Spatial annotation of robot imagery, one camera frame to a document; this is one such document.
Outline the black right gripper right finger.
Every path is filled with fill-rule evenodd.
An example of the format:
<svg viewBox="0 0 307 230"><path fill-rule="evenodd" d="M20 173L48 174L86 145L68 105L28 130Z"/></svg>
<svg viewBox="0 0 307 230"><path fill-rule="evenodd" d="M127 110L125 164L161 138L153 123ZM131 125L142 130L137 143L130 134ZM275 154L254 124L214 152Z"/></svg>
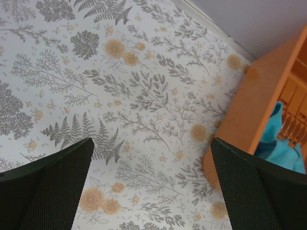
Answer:
<svg viewBox="0 0 307 230"><path fill-rule="evenodd" d="M305 230L307 176L214 138L211 151L234 230Z"/></svg>

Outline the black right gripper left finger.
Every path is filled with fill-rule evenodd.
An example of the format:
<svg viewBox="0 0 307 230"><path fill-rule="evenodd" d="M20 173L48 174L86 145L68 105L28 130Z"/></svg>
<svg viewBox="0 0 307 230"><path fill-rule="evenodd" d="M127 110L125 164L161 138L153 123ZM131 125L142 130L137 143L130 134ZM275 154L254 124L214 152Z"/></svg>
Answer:
<svg viewBox="0 0 307 230"><path fill-rule="evenodd" d="M94 142L85 138L57 153L0 174L2 230L70 230Z"/></svg>

